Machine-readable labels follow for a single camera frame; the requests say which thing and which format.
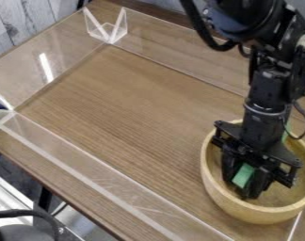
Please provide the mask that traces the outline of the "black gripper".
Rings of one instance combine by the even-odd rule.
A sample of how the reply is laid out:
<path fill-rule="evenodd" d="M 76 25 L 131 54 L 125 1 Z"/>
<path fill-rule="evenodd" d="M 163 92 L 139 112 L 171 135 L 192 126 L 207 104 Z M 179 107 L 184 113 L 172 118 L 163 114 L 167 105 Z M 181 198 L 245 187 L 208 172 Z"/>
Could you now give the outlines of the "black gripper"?
<path fill-rule="evenodd" d="M 228 134 L 221 149 L 221 177 L 232 183 L 241 165 L 245 167 L 245 181 L 241 187 L 241 198 L 256 199 L 272 183 L 272 171 L 287 163 L 288 178 L 296 175 L 301 163 L 297 157 L 285 150 L 283 136 L 299 140 L 287 128 L 292 107 L 296 102 L 263 106 L 251 100 L 243 103 L 244 116 L 236 133 L 231 127 L 220 127 L 219 135 Z"/>

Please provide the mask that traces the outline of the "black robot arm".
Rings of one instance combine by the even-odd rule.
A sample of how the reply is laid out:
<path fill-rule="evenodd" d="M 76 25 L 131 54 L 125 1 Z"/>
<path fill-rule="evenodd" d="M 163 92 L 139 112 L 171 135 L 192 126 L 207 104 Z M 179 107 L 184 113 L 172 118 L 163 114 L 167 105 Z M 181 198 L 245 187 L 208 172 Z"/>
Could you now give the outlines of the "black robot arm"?
<path fill-rule="evenodd" d="M 217 120 L 211 142 L 221 150 L 221 177 L 244 199 L 255 199 L 273 182 L 293 185 L 300 160 L 283 137 L 296 100 L 305 96 L 305 18 L 284 0 L 207 0 L 200 14 L 180 0 L 191 25 L 219 52 L 241 49 L 249 60 L 249 93 L 239 124 Z"/>

